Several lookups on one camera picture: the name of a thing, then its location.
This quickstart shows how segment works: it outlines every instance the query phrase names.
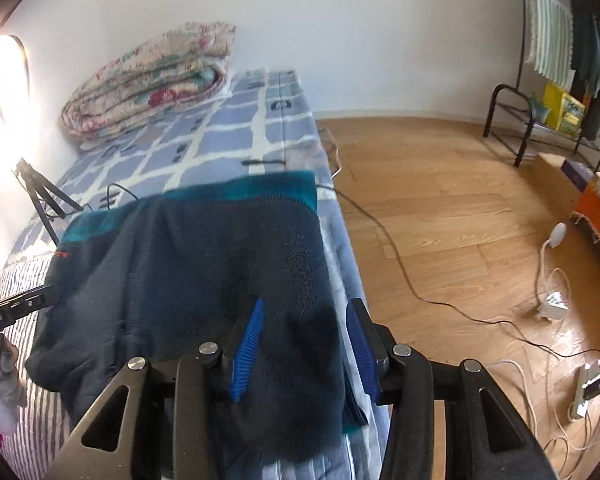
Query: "wooden floor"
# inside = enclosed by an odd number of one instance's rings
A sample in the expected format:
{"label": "wooden floor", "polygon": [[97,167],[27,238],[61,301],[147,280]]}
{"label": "wooden floor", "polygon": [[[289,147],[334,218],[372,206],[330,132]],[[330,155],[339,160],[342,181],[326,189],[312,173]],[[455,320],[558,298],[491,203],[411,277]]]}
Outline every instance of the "wooden floor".
{"label": "wooden floor", "polygon": [[[540,319],[535,314],[539,248],[554,225],[567,219],[533,181],[530,169],[513,168],[496,140],[482,138],[480,126],[413,118],[319,124],[340,144],[343,170],[336,187],[382,221],[421,296],[454,303],[473,317],[515,320],[529,339],[564,354],[600,348],[600,262],[590,240],[569,224],[565,241],[548,251],[548,269],[559,266],[571,280],[571,311],[563,322]],[[509,328],[475,324],[448,307],[417,300],[380,229],[348,203],[341,200],[341,206],[375,322],[431,360],[517,361],[538,416],[540,444],[561,435],[552,412],[555,403],[571,443],[583,445],[584,421],[566,420],[583,357],[549,358],[516,340]],[[596,357],[587,355],[589,361]],[[490,371],[528,420],[516,369],[503,364]],[[599,412],[600,397],[591,410],[594,424]],[[440,406],[436,432],[434,478],[442,479]],[[560,469],[564,443],[550,446],[547,453]],[[580,453],[571,450],[560,478],[571,473]],[[600,441],[586,452],[572,478],[586,478],[599,458]]]}

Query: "hanging clothes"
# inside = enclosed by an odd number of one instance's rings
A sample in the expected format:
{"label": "hanging clothes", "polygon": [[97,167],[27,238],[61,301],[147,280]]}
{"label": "hanging clothes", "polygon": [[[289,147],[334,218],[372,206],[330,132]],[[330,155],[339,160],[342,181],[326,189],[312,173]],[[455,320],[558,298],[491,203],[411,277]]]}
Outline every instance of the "hanging clothes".
{"label": "hanging clothes", "polygon": [[600,22],[582,0],[571,0],[571,11],[571,67],[576,72],[572,91],[579,89],[581,94],[592,96],[582,121],[582,134],[589,140],[595,140],[600,131]]}

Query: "lamp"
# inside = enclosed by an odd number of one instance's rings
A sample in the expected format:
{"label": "lamp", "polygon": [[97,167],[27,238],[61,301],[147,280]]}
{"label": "lamp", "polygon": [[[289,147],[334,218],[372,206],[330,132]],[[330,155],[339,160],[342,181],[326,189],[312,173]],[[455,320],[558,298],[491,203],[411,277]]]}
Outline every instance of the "lamp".
{"label": "lamp", "polygon": [[[559,291],[554,290],[551,291],[549,289],[549,285],[547,283],[546,278],[546,269],[544,268],[544,254],[546,252],[546,248],[549,246],[552,249],[555,249],[558,245],[562,243],[564,237],[567,234],[567,225],[563,222],[557,224],[551,231],[551,234],[547,238],[547,240],[542,244],[542,248],[540,249],[540,279],[542,280],[542,286],[544,286],[544,291],[546,293],[546,298],[541,301],[540,307],[538,308],[538,313],[540,316],[547,319],[564,319],[568,312],[568,306],[564,303],[562,295]],[[569,279],[564,271],[557,267],[554,269],[550,275],[553,276],[556,272],[561,272],[566,280],[566,283],[569,285]]]}
{"label": "lamp", "polygon": [[52,194],[76,211],[82,211],[84,208],[34,170],[18,156],[17,150],[14,150],[14,146],[20,145],[17,136],[27,131],[25,122],[28,106],[29,62],[26,51],[16,36],[0,35],[0,158],[3,159],[1,162],[11,168],[19,184],[29,194],[40,220],[57,245],[58,236],[50,222],[53,217],[45,209],[48,206],[58,215],[58,218],[62,219],[67,216],[67,213],[53,199]]}

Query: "mattress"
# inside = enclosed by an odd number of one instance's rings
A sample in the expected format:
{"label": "mattress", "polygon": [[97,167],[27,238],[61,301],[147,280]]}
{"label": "mattress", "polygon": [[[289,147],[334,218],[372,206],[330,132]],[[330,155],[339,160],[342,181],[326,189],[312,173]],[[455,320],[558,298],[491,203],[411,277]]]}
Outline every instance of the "mattress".
{"label": "mattress", "polygon": [[[74,200],[96,210],[134,200],[115,187],[107,197],[107,186],[112,183],[143,197],[247,174],[290,170],[312,170],[317,184],[333,185],[328,159],[296,72],[258,70],[236,75],[230,95],[224,99],[182,112],[168,110],[146,126],[84,153],[58,186]],[[262,477],[376,479],[386,446],[388,412],[373,405],[364,393],[347,336],[347,302],[364,298],[364,293],[334,192],[318,189],[318,216],[346,367],[369,424],[343,436],[337,449],[307,463],[266,466]],[[67,225],[54,220],[59,237]],[[14,245],[8,266],[0,272],[0,299],[41,284],[54,249],[40,220],[32,218]],[[20,348],[17,366],[27,386],[29,404],[21,411],[16,434],[4,439],[2,452],[23,480],[42,478],[69,432],[59,395],[34,384],[24,369],[36,319],[37,313],[33,313],[5,330]]]}

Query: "bright light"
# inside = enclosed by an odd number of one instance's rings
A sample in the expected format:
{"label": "bright light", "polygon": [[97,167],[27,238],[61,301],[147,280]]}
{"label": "bright light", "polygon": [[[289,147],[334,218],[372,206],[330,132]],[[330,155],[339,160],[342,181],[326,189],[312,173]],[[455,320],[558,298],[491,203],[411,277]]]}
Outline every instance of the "bright light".
{"label": "bright light", "polygon": [[28,107],[26,59],[14,38],[0,36],[0,165],[10,169],[24,153]]}

